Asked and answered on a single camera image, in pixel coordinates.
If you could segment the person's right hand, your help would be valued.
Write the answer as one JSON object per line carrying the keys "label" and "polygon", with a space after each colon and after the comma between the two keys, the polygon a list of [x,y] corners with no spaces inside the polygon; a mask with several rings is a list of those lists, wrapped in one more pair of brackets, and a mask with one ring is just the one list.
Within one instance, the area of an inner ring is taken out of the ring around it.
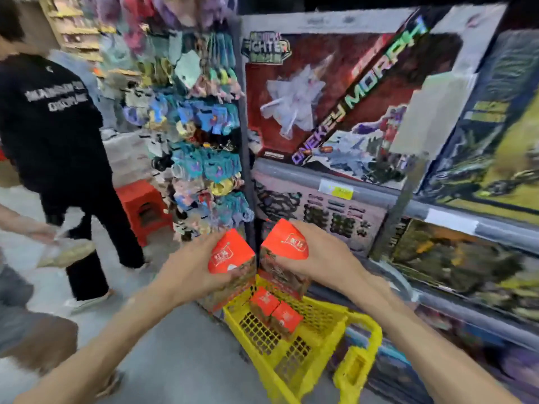
{"label": "person's right hand", "polygon": [[311,271],[293,273],[306,276],[352,299],[369,278],[369,273],[348,246],[314,224],[297,220],[292,220],[291,224],[305,237],[311,264]]}

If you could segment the person's left hand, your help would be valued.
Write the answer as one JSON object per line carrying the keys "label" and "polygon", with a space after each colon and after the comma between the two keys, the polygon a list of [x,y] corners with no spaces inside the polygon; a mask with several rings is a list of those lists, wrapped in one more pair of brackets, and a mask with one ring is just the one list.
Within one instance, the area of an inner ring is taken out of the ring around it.
{"label": "person's left hand", "polygon": [[151,287],[170,310],[207,296],[234,278],[234,272],[209,273],[209,260],[195,254],[194,239],[171,254]]}

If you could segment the red top printed box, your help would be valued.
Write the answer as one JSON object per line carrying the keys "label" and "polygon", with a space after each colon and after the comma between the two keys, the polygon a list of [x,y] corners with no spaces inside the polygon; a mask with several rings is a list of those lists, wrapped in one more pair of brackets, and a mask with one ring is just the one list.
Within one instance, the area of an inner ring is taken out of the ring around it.
{"label": "red top printed box", "polygon": [[285,301],[281,301],[270,315],[269,326],[285,339],[291,339],[303,320],[302,314]]}
{"label": "red top printed box", "polygon": [[257,287],[248,301],[251,312],[264,324],[271,321],[273,312],[279,307],[280,300],[264,287]]}
{"label": "red top printed box", "polygon": [[214,247],[208,271],[211,274],[234,272],[230,283],[198,300],[205,310],[217,313],[254,284],[257,274],[255,252],[236,229],[230,229]]}
{"label": "red top printed box", "polygon": [[280,219],[260,247],[258,275],[297,300],[306,293],[310,279],[280,265],[277,257],[306,260],[309,256],[305,237],[288,220]]}

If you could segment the person's right forearm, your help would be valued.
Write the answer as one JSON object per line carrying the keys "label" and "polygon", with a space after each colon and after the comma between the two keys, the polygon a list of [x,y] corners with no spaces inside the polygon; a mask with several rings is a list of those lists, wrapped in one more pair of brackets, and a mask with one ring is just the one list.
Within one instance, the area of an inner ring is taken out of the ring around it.
{"label": "person's right forearm", "polygon": [[404,353],[435,404],[521,404],[463,350],[417,317],[384,279],[348,274],[342,292]]}

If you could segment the person's left forearm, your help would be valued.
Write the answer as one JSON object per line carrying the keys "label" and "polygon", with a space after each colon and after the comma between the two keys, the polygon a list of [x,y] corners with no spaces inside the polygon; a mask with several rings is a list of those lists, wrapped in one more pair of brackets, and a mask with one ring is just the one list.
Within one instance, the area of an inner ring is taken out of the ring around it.
{"label": "person's left forearm", "polygon": [[13,404],[91,404],[138,341],[184,303],[153,285],[137,292],[83,348],[17,395]]}

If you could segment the grey pink toy box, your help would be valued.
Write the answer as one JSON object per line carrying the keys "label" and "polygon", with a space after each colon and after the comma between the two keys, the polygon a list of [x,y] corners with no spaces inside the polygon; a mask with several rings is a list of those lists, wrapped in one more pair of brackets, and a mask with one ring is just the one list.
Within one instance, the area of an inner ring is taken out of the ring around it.
{"label": "grey pink toy box", "polygon": [[265,221],[263,237],[280,219],[296,219],[341,239],[355,255],[368,255],[385,220],[384,208],[341,199],[260,171],[252,176],[256,213]]}

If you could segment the red plastic stool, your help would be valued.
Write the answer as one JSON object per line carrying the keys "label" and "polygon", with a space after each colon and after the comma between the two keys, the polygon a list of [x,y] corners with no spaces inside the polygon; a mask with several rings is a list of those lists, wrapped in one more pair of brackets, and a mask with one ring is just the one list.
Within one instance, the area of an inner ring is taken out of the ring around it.
{"label": "red plastic stool", "polygon": [[161,193],[151,183],[137,180],[115,191],[140,246],[148,245],[148,236],[153,232],[172,229],[172,217],[165,212],[167,207]]}

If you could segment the yellow white price tag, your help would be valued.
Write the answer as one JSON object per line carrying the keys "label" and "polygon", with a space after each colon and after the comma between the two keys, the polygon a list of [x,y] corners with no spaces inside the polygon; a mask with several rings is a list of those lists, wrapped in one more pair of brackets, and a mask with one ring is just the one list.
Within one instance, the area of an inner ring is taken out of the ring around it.
{"label": "yellow white price tag", "polygon": [[354,196],[354,187],[334,180],[321,179],[318,191],[343,200],[351,200]]}

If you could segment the yellow plastic shopping basket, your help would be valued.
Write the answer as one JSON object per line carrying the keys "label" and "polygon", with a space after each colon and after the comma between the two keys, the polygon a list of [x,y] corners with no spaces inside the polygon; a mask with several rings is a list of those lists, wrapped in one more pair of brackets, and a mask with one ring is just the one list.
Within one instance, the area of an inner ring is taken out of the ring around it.
{"label": "yellow plastic shopping basket", "polygon": [[[303,316],[291,336],[256,317],[249,300],[268,290]],[[382,328],[371,317],[342,305],[303,297],[297,300],[256,276],[224,307],[224,320],[248,355],[272,404],[301,404],[314,389],[348,326],[370,333],[367,347],[351,346],[333,375],[339,404],[359,404],[360,394],[382,344]]]}

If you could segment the white shelf label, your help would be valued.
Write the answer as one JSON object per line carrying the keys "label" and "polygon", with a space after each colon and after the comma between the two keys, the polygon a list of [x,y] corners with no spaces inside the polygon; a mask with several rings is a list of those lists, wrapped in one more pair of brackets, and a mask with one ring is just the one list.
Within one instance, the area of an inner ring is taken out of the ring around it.
{"label": "white shelf label", "polygon": [[475,235],[479,220],[455,212],[429,208],[424,221],[468,235]]}

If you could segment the dark orange toy box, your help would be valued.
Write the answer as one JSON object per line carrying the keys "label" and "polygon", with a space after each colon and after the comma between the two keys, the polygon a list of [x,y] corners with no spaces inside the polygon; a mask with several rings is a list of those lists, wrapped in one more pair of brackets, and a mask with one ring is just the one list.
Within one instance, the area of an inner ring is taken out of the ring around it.
{"label": "dark orange toy box", "polygon": [[539,255],[402,217],[390,263],[405,277],[539,324]]}

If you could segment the large red robot toy box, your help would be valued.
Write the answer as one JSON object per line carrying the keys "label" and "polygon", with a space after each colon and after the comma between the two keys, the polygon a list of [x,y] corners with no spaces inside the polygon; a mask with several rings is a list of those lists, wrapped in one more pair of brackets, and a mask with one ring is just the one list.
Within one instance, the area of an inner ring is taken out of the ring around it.
{"label": "large red robot toy box", "polygon": [[414,92],[472,75],[506,4],[241,17],[246,119],[260,158],[400,190],[394,145]]}

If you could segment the yellow goods shelf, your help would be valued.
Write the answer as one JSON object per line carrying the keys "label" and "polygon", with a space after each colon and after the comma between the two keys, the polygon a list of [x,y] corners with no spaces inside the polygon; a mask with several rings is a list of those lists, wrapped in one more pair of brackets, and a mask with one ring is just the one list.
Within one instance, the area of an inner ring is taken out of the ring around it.
{"label": "yellow goods shelf", "polygon": [[38,0],[62,51],[89,62],[100,78],[122,73],[111,48],[120,40],[120,0]]}

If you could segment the rack of hanging keychain toys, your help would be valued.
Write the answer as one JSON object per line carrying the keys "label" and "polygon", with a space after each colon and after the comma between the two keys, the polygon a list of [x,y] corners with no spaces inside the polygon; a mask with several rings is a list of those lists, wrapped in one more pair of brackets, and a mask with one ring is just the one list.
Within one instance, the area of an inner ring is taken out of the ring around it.
{"label": "rack of hanging keychain toys", "polygon": [[99,87],[147,146],[175,240],[228,229],[246,239],[238,0],[82,2],[100,32]]}

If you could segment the grey shelf upright post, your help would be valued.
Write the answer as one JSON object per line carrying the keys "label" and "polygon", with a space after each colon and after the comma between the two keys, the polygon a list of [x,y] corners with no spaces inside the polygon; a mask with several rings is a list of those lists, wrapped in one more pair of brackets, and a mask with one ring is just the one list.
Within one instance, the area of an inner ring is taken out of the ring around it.
{"label": "grey shelf upright post", "polygon": [[410,158],[407,168],[406,181],[394,205],[388,210],[386,219],[381,226],[369,258],[377,264],[381,264],[388,259],[388,251],[391,248],[391,238],[395,235],[397,226],[405,210],[414,197],[415,192],[421,184],[424,174],[428,168],[428,152],[422,151],[418,155]]}

